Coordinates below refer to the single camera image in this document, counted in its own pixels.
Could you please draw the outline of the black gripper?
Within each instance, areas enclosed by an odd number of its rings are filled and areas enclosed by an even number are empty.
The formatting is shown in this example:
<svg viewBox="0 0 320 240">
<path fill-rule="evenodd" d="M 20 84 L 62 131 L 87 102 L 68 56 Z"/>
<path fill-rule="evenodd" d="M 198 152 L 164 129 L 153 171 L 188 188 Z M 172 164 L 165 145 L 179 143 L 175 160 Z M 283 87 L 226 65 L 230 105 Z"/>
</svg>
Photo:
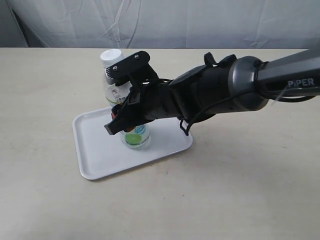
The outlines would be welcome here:
<svg viewBox="0 0 320 240">
<path fill-rule="evenodd" d="M 112 120 L 104 128 L 110 135 L 116 135 L 154 120 L 174 117 L 175 99 L 169 83 L 158 79 L 144 85 L 140 92 L 132 87 L 125 101 L 112 107 Z"/>
</svg>

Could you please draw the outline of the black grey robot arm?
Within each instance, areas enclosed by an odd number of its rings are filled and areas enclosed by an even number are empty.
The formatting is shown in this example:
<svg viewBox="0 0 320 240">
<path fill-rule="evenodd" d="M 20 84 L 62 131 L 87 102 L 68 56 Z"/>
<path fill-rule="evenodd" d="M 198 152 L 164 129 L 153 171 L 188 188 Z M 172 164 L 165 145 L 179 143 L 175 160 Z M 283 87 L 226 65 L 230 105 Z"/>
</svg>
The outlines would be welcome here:
<svg viewBox="0 0 320 240">
<path fill-rule="evenodd" d="M 130 83 L 128 96 L 111 110 L 110 135 L 158 119 L 177 118 L 189 134 L 193 124 L 217 114 L 261 110 L 269 100 L 300 103 L 320 94 L 320 52 L 308 49 L 273 61 L 229 55 L 204 63 L 175 79 L 160 78 L 150 55 L 138 51 L 106 69 L 117 86 Z"/>
</svg>

